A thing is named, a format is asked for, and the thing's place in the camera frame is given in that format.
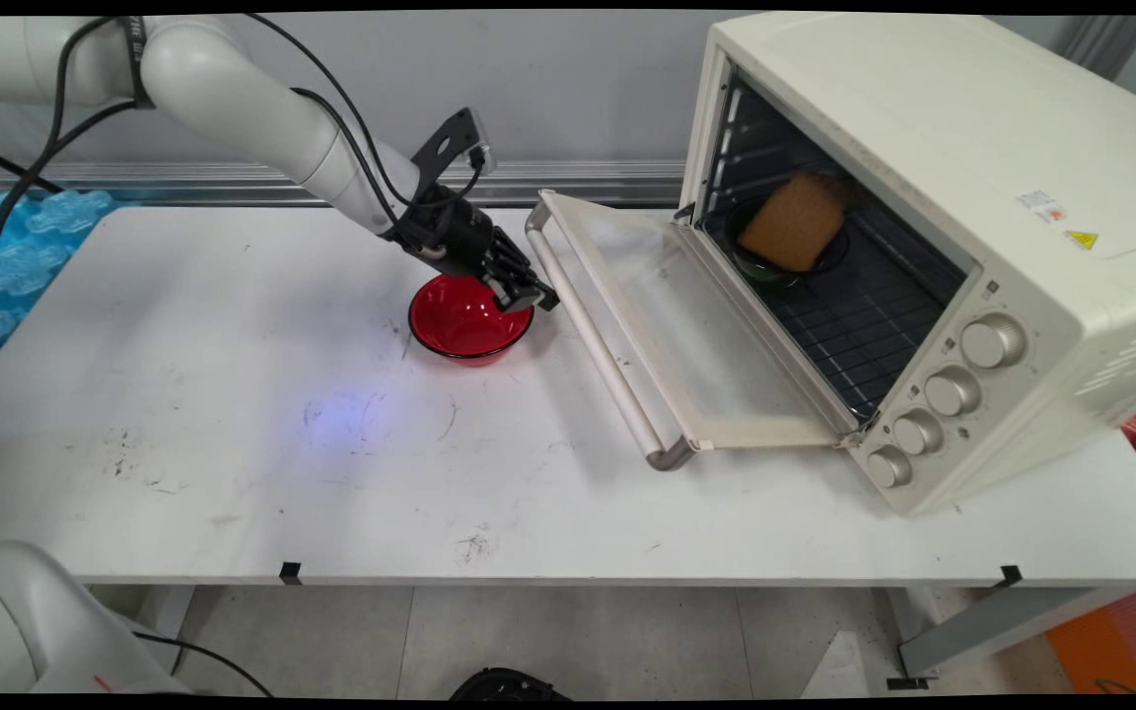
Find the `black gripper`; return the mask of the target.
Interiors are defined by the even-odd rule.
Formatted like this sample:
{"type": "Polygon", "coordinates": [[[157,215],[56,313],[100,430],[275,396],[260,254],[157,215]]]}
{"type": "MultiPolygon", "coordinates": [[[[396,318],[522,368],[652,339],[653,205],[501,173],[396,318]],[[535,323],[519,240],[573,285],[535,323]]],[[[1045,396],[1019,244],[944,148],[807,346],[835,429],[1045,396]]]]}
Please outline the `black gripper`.
{"type": "Polygon", "coordinates": [[[531,260],[486,214],[449,187],[427,187],[420,198],[433,203],[445,199],[446,204],[407,208],[385,233],[389,242],[451,277],[487,277],[501,314],[556,309],[558,293],[537,279],[531,260]]]}

